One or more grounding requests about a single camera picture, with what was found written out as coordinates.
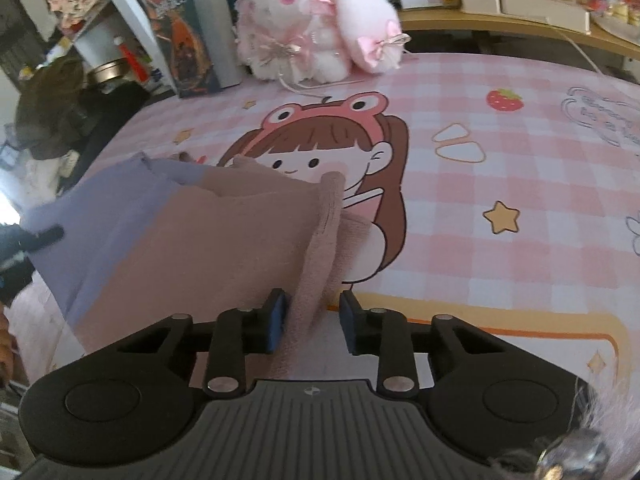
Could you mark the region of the purple and pink sweater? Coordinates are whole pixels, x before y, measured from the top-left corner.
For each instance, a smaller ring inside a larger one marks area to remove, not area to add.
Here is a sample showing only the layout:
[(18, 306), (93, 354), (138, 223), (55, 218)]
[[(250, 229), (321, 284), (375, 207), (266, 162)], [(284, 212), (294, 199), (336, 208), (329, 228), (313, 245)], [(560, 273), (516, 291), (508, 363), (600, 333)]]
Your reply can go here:
[(371, 232), (343, 206), (337, 172), (309, 183), (241, 157), (228, 167), (139, 154), (26, 214), (63, 237), (30, 258), (81, 347), (95, 352), (176, 313), (213, 321), (290, 296), (272, 356), (253, 378), (283, 378)]

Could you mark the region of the brown olive cloth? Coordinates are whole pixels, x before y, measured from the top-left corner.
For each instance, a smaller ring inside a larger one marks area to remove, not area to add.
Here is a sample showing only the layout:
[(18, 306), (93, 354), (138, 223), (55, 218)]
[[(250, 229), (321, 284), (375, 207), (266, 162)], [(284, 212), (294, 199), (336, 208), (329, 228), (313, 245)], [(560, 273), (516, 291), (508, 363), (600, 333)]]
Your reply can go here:
[(35, 160), (59, 158), (84, 136), (80, 95), (85, 73), (81, 60), (57, 58), (26, 82), (15, 113), (15, 145)]

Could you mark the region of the pink checkered desk mat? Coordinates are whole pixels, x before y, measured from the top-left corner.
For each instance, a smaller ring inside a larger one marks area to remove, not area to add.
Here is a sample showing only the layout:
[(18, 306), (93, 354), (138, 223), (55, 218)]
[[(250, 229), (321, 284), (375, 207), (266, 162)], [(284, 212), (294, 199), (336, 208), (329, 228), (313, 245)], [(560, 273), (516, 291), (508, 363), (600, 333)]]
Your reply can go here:
[(421, 54), (371, 91), (408, 127), (400, 254), (367, 308), (448, 313), (598, 386), (639, 390), (639, 89), (521, 58)]

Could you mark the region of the metal bowl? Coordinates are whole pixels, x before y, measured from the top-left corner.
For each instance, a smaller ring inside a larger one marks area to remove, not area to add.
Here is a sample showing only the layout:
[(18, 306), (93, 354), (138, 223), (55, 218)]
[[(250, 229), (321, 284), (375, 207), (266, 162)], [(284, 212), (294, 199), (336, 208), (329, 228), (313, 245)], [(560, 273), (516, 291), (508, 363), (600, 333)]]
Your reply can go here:
[(87, 74), (87, 86), (97, 87), (101, 84), (125, 78), (130, 72), (130, 66), (126, 58), (116, 58), (116, 60), (99, 65), (90, 70)]

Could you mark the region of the red tassel ornament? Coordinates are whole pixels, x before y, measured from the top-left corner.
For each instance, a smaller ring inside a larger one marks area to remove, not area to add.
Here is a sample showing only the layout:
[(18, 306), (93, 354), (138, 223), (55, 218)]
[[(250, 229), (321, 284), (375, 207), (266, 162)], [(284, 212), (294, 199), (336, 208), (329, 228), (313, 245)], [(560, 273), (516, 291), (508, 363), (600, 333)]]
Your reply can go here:
[(126, 46), (124, 38), (122, 38), (122, 36), (116, 36), (114, 38), (114, 45), (120, 51), (122, 57), (129, 64), (131, 70), (136, 75), (137, 80), (142, 84), (145, 84), (149, 80), (149, 74), (145, 70), (143, 65), (138, 61), (136, 56)]

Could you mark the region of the white shelf unit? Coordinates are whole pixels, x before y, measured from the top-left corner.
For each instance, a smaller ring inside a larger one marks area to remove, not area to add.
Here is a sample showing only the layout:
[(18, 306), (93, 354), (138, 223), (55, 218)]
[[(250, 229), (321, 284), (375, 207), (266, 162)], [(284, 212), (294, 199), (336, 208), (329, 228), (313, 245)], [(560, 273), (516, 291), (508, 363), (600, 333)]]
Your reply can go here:
[(113, 3), (178, 96), (238, 84), (246, 66), (262, 80), (308, 88), (330, 86), (354, 68), (386, 74), (400, 64), (409, 32), (440, 27), (413, 21), (386, 0), (46, 0), (63, 27), (86, 22)]

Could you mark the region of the Harry Potter book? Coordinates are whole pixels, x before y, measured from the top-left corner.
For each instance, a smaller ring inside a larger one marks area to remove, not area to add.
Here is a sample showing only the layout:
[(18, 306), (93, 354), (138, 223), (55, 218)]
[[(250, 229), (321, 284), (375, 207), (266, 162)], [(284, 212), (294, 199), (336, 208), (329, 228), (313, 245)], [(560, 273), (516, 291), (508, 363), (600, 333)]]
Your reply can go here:
[(240, 84), (228, 0), (139, 0), (180, 98)]

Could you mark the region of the pink white plush bunny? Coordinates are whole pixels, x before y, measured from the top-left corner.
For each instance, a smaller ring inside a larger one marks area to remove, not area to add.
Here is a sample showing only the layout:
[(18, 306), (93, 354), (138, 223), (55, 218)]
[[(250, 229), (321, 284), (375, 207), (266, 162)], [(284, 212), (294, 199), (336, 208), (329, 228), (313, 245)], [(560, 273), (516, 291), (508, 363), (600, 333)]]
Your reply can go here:
[(388, 0), (235, 0), (235, 11), (240, 61), (291, 88), (397, 70), (410, 41)]

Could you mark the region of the white flat box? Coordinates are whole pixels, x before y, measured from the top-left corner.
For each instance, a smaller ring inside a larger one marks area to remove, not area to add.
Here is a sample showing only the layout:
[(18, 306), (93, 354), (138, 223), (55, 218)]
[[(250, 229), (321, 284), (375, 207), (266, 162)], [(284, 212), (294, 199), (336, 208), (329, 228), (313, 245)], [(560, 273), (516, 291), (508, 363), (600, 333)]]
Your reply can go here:
[(576, 3), (564, 0), (500, 0), (503, 14), (590, 34), (590, 16)]

